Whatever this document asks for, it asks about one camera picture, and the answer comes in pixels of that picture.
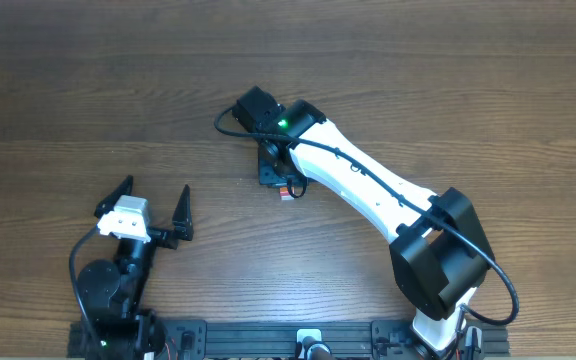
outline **wooden surface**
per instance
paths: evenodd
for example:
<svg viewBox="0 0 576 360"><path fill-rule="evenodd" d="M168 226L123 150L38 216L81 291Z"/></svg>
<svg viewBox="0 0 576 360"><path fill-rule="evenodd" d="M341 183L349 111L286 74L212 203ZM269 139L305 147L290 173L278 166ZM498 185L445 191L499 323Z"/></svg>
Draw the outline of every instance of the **wooden surface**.
<svg viewBox="0 0 576 360"><path fill-rule="evenodd" d="M192 188L195 240L148 283L159 314L412 317L368 221L319 185L280 202L255 143L213 129L255 84L466 193L520 294L513 354L576 355L576 1L0 0L0 356L65 354L68 254L127 174L161 225ZM509 306L491 274L474 307Z"/></svg>

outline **wood grain tabletop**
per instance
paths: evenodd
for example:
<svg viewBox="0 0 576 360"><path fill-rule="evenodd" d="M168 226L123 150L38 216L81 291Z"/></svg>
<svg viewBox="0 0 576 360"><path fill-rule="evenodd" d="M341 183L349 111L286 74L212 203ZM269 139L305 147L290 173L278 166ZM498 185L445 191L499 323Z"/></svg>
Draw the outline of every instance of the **wood grain tabletop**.
<svg viewBox="0 0 576 360"><path fill-rule="evenodd" d="M128 174L162 226L192 189L195 239L144 297L161 316L412 318L366 219L321 185L281 202L255 142L214 130L253 85L464 192L519 292L512 353L576 355L576 1L0 0L0 356L65 355L69 252ZM509 311L494 274L473 307Z"/></svg>

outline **wooden table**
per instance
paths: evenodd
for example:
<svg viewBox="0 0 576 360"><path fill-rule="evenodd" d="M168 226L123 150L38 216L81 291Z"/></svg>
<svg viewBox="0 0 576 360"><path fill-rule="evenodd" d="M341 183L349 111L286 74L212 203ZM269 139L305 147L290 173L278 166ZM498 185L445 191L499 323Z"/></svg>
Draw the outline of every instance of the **wooden table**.
<svg viewBox="0 0 576 360"><path fill-rule="evenodd" d="M0 0L0 355L63 356L71 247L127 174L195 239L145 303L209 321L411 318L381 235L322 186L279 201L213 116L258 84L395 173L474 202L520 294L515 355L576 355L576 1ZM96 238L79 266L114 252ZM491 273L474 307L510 308Z"/></svg>

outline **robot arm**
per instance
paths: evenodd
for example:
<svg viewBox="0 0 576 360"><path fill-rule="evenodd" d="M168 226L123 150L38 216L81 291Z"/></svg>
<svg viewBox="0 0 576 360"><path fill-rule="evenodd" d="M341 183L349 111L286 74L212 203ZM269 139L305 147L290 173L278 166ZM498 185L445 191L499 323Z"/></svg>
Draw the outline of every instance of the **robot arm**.
<svg viewBox="0 0 576 360"><path fill-rule="evenodd" d="M298 100L286 109L254 87L237 101L232 113L249 133L310 140L350 155L414 205L468 236L494 259L474 208L463 194L451 188L437 196L395 175L350 143L311 104ZM435 354L445 355L456 331L463 327L460 306L468 303L483 282L487 263L448 233L442 232L428 243L425 237L441 229L401 205L375 180L335 153L301 142L270 137L257 140L260 161L270 164L278 177L320 182L379 229L389 244L397 285L417 308L414 332Z"/></svg>

